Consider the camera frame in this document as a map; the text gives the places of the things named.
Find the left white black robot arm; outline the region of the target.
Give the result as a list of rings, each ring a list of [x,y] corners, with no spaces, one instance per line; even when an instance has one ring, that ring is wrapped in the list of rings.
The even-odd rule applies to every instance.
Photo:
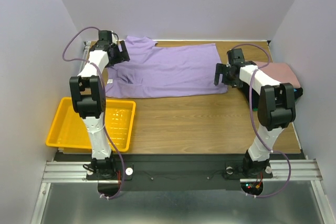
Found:
[[[98,41],[89,51],[83,69],[69,80],[72,106],[85,124],[91,144],[91,162],[83,167],[97,179],[120,178],[123,171],[116,165],[112,140],[105,126],[106,91],[102,72],[106,67],[129,61],[124,41],[110,30],[98,30]]]

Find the purple t shirt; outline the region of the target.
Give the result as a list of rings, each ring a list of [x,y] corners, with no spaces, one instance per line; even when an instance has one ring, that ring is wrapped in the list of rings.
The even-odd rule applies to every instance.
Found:
[[[214,85],[220,57],[215,44],[158,47],[147,38],[128,36],[130,61],[107,69],[106,96],[110,98],[165,98],[223,94],[224,84]]]

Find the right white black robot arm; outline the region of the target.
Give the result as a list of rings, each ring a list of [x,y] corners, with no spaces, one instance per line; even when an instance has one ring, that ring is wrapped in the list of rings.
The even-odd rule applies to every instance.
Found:
[[[241,165],[242,173],[253,177],[267,169],[278,136],[296,118],[295,89],[291,83],[281,83],[264,73],[252,61],[245,60],[243,51],[238,46],[229,50],[227,57],[227,64],[216,65],[214,85],[223,83],[233,88],[242,88],[247,84],[249,105],[253,104],[253,92],[259,95],[259,127],[253,126],[256,137]]]

